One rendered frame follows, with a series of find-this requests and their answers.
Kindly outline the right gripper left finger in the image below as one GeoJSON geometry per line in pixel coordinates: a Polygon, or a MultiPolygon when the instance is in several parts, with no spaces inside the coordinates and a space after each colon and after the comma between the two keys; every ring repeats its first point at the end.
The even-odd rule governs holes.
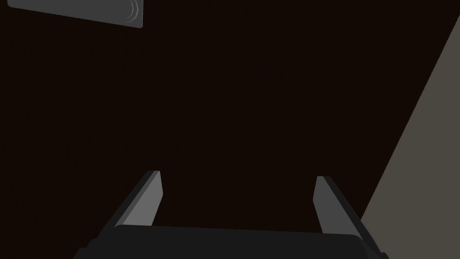
{"type": "Polygon", "coordinates": [[[163,187],[160,171],[148,172],[148,178],[141,181],[140,189],[134,192],[134,197],[128,201],[127,208],[122,209],[122,214],[115,226],[151,226],[162,197],[163,187]]]}

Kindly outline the grey flat panel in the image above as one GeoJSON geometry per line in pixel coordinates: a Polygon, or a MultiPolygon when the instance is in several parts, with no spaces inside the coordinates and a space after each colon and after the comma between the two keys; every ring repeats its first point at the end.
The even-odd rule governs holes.
{"type": "Polygon", "coordinates": [[[143,0],[7,0],[10,7],[127,27],[143,27],[143,0]]]}

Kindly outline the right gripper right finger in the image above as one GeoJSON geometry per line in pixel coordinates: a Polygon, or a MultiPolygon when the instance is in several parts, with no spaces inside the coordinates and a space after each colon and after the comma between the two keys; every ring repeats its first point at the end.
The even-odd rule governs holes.
{"type": "Polygon", "coordinates": [[[313,204],[322,233],[362,237],[326,177],[316,178],[313,204]]]}

